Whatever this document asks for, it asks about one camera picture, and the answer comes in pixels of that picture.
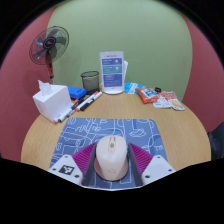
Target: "red panel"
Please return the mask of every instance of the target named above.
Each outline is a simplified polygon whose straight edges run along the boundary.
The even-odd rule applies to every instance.
[[[224,121],[224,71],[212,45],[189,20],[193,61],[191,75],[183,98],[207,132]]]
[[[36,36],[47,29],[51,9],[31,23],[9,50],[0,74],[0,153],[5,159],[21,161],[26,133],[39,112],[32,96],[39,91],[38,79],[49,82],[46,65],[30,59],[29,48]]]

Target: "small package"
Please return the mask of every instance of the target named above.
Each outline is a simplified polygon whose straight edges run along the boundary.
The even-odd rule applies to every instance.
[[[142,98],[143,103],[152,103],[159,99],[157,94],[153,92],[149,87],[135,89],[139,96]]]
[[[124,85],[124,92],[128,93],[128,94],[136,94],[138,95],[138,92],[135,89],[140,89],[140,88],[144,88],[146,86],[137,84],[137,83],[133,83],[133,82],[127,82]]]
[[[153,102],[153,106],[155,108],[170,108],[172,105],[169,103],[169,100],[167,100],[165,97],[162,97],[161,95],[158,95],[159,99],[155,102]]]
[[[177,96],[174,92],[161,92],[160,96],[165,97],[167,100],[177,99]]]
[[[171,99],[169,103],[172,105],[174,110],[185,110],[185,107],[181,105],[178,99]]]

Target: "tissue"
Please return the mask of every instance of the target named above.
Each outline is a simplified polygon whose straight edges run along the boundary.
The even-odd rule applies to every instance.
[[[40,80],[38,80],[38,82],[40,91],[42,92],[42,96],[47,96],[52,93],[51,85],[49,83],[43,83]]]

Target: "computer mouse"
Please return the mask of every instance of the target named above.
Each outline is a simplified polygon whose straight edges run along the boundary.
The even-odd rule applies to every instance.
[[[122,179],[128,172],[125,138],[118,135],[101,138],[96,147],[94,169],[104,180],[117,181]]]

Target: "white tissue box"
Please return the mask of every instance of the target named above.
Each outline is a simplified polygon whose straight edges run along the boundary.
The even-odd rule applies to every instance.
[[[51,85],[52,93],[46,96],[39,91],[33,96],[34,102],[39,112],[50,121],[73,104],[67,86]]]

